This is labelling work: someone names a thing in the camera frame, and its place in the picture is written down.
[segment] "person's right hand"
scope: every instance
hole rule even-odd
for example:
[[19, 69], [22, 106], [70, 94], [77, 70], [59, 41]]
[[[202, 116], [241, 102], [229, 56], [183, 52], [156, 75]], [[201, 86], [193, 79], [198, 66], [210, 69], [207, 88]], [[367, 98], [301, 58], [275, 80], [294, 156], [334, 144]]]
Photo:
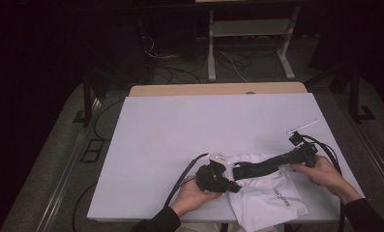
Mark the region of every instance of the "person's right hand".
[[293, 163], [291, 168], [306, 174], [311, 181], [327, 188], [332, 194], [338, 196], [343, 204], [362, 198], [325, 157], [315, 156], [315, 167]]

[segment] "white table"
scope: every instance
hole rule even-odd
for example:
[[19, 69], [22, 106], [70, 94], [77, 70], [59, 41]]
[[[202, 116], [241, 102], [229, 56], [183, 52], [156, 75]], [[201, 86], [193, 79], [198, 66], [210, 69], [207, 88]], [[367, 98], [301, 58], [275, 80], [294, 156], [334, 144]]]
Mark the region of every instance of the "white table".
[[[237, 89], [244, 87], [225, 85], [231, 89], [233, 85]], [[218, 89], [222, 86], [212, 85]], [[159, 89], [145, 88], [152, 92]], [[162, 208], [183, 170], [198, 155], [206, 152], [225, 152], [230, 156], [286, 153], [294, 148], [286, 132], [315, 118], [319, 122], [301, 133], [330, 145], [339, 156], [345, 179], [362, 193], [313, 95], [299, 92], [303, 93], [126, 98], [88, 217], [99, 221], [152, 218]], [[201, 159], [190, 174], [207, 163], [207, 159]], [[335, 196], [323, 187], [311, 185], [302, 174], [292, 173], [292, 177], [310, 212], [295, 221], [339, 218], [340, 203]], [[182, 220], [230, 222], [236, 217], [224, 194], [186, 214]]]

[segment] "gray carpet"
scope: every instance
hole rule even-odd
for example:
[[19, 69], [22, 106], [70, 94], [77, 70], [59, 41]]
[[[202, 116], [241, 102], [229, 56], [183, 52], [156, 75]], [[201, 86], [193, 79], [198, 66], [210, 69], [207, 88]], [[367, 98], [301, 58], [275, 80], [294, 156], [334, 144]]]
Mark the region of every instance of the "gray carpet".
[[[258, 39], [256, 42], [260, 45], [256, 45], [254, 48], [250, 45], [240, 47], [240, 51], [244, 52], [246, 56], [250, 55], [252, 50], [258, 49], [250, 57], [250, 60], [244, 59], [244, 56], [239, 56], [234, 50], [236, 47], [231, 47], [229, 44], [219, 44], [217, 49], [220, 49], [235, 61], [243, 59], [237, 69], [241, 69], [239, 74], [248, 81], [286, 81], [281, 65], [276, 62], [276, 55], [270, 53], [270, 51], [275, 50], [275, 43], [279, 41]], [[318, 40], [313, 38], [298, 39], [294, 40], [289, 47], [287, 57], [298, 81], [306, 81], [319, 73], [307, 68], [317, 42]], [[187, 62], [181, 64], [173, 65], [182, 58], [162, 62], [160, 68], [155, 69], [156, 75], [153, 83], [197, 83], [197, 78], [199, 78], [200, 82], [206, 83], [205, 54], [205, 51], [202, 50], [201, 55], [197, 56], [196, 59], [186, 59], [184, 61]], [[227, 58], [219, 54], [217, 54], [218, 61], [216, 64], [217, 82], [244, 82], [236, 73], [232, 64], [226, 62]], [[193, 71], [193, 74], [170, 72], [167, 67]], [[384, 159], [384, 104], [375, 90], [368, 83], [362, 81], [361, 104], [367, 105], [377, 120], [364, 121], [362, 125], [356, 126], [349, 119], [346, 109], [344, 109], [346, 107], [344, 103], [347, 103], [348, 98], [347, 92], [336, 95], [330, 93], [328, 85], [331, 79], [332, 77], [329, 77], [319, 81], [309, 88], [309, 92], [314, 93], [333, 135], [364, 194], [378, 213], [384, 217], [384, 184], [372, 165], [368, 150], [355, 130], [355, 127], [364, 129]], [[79, 154], [78, 160], [71, 171], [71, 181], [65, 185], [65, 193], [61, 195], [58, 210], [53, 212], [53, 220], [46, 230], [41, 231], [73, 231], [73, 225], [75, 225], [75, 231], [81, 232], [129, 231], [133, 225], [133, 223], [124, 222], [96, 222], [86, 218], [94, 190], [94, 188], [89, 187], [98, 181], [109, 142], [104, 143], [98, 161], [94, 163], [79, 161], [85, 155], [86, 160], [95, 159], [96, 153], [89, 152], [85, 154], [90, 139], [111, 138], [123, 99], [128, 93], [109, 93], [104, 100], [101, 100], [102, 106], [95, 111], [92, 125], [87, 129], [83, 129], [81, 124], [72, 123], [74, 115], [82, 108], [81, 91], [81, 88], [76, 89], [65, 104], [64, 110], [48, 138], [34, 170], [16, 200], [2, 231], [36, 230], [51, 194], [62, 177], [65, 166], [67, 166], [67, 162], [74, 151], [78, 151]], [[74, 145], [76, 140], [79, 137], [82, 138], [82, 136], [84, 139], [78, 141], [84, 142], [78, 144], [80, 145], [79, 150]], [[97, 148], [99, 148], [99, 142], [93, 141], [91, 149], [95, 150]], [[299, 229], [300, 232], [336, 230], [337, 224], [335, 222], [307, 224]], [[352, 229], [347, 225], [345, 231], [352, 231]]]

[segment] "sleeve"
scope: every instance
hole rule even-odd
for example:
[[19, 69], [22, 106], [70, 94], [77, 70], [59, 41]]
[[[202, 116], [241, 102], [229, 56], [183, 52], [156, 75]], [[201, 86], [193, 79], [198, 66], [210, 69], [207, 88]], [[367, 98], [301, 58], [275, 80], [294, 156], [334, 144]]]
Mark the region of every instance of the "sleeve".
[[131, 232], [174, 232], [180, 227], [180, 219], [174, 211], [165, 206], [150, 220], [142, 220]]
[[359, 199], [342, 208], [355, 232], [384, 231], [384, 219], [372, 208], [367, 199]]

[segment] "white cloth bag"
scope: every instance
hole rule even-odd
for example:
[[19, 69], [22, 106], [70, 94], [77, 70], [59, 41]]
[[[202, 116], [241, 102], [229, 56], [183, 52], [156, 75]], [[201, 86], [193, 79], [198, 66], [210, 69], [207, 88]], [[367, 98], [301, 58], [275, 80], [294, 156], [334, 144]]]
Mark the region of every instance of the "white cloth bag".
[[[257, 163], [272, 157], [257, 154], [227, 157], [231, 164], [227, 166], [224, 176], [234, 181], [232, 168], [236, 162]], [[270, 175], [238, 180], [237, 184], [242, 187], [240, 191], [227, 193], [234, 214], [246, 232], [284, 223], [309, 213], [289, 171], [283, 165]]]

